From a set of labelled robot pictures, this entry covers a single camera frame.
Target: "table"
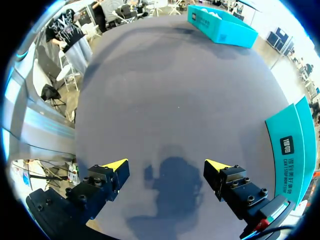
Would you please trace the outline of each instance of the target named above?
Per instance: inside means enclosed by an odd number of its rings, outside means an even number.
[[[213,43],[186,15],[107,31],[84,75],[75,126],[80,177],[129,159],[129,179],[96,218],[101,229],[123,240],[239,239],[246,223],[217,200],[204,161],[240,165],[272,199],[265,120],[287,106],[253,49]]]

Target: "teal cardboard box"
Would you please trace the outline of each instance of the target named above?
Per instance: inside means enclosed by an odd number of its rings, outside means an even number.
[[[275,168],[275,196],[301,202],[316,165],[316,133],[306,97],[268,118]]]
[[[209,14],[210,12],[218,14],[222,19]],[[211,7],[189,5],[188,22],[217,44],[252,48],[258,37],[258,33],[240,19]]]

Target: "white wall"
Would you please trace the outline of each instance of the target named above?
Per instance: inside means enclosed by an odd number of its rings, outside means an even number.
[[[244,22],[251,25],[261,38],[266,40],[269,33],[275,32],[278,27],[289,36],[299,37],[304,34],[304,29],[299,21],[279,0],[251,0],[247,2],[258,10],[255,11],[244,4],[242,11]]]

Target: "black bolt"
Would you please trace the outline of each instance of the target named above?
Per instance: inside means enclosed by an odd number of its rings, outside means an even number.
[[[83,178],[83,182],[84,182],[84,183],[87,183],[88,181],[89,181],[89,177],[85,176],[85,177]]]
[[[95,185],[96,187],[101,187],[101,185],[102,185],[101,180],[100,180],[100,179],[94,180],[94,185]]]
[[[86,197],[86,195],[83,195],[83,194],[81,194],[81,195],[79,195],[79,200],[81,201],[81,202],[83,202],[83,203],[86,203],[87,202],[87,197]]]
[[[44,209],[42,205],[38,205],[38,211],[41,212]]]
[[[261,195],[266,196],[268,194],[268,190],[266,188],[261,188]]]
[[[48,198],[47,200],[45,200],[45,204],[47,204],[48,206],[52,204],[52,200],[50,198]]]
[[[238,186],[238,184],[239,184],[239,183],[238,183],[237,181],[233,181],[233,182],[232,182],[232,188],[236,188],[236,187]]]
[[[247,202],[248,204],[252,204],[252,202],[253,202],[254,200],[255,200],[255,197],[252,196],[252,195],[250,195],[250,196],[248,196],[246,202]]]

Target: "white chair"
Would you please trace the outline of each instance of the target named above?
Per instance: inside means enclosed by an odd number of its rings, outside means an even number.
[[[58,76],[56,77],[56,80],[58,82],[64,80],[65,87],[66,87],[66,90],[68,92],[69,92],[68,85],[70,84],[68,82],[73,82],[74,85],[75,85],[76,90],[79,91],[79,88],[78,88],[78,85],[77,85],[77,82],[76,82],[76,74],[75,74],[74,67],[69,62],[67,56],[64,54],[63,51],[60,50],[58,56],[59,56],[59,60],[60,60],[61,71],[58,74]]]
[[[119,15],[116,13],[115,10],[112,11],[112,14],[113,14],[115,17],[117,17],[117,18],[121,19],[122,21],[124,21],[126,24],[131,23],[131,22],[135,19],[134,17],[131,18],[131,19],[124,19],[123,17],[119,16]]]
[[[156,16],[159,17],[159,11],[162,12],[161,8],[168,6],[168,0],[155,0],[154,4],[147,5],[145,8],[150,10],[150,16],[153,16],[156,12]]]
[[[97,32],[97,29],[98,29],[98,28],[99,28],[98,25],[94,25],[94,23],[91,22],[91,23],[86,23],[86,24],[84,24],[84,25],[81,27],[81,30],[82,30],[82,32],[83,32],[84,34],[86,34],[86,38],[87,38],[87,39],[90,38],[89,41],[91,42],[91,40],[92,40],[92,38],[93,38],[94,36],[101,37],[101,35],[98,34],[98,32]]]
[[[169,16],[173,13],[179,14],[181,15],[181,13],[177,10],[177,8],[179,7],[179,4],[182,2],[183,0],[178,0],[173,4],[168,4],[168,7],[172,8],[172,11],[169,13]]]

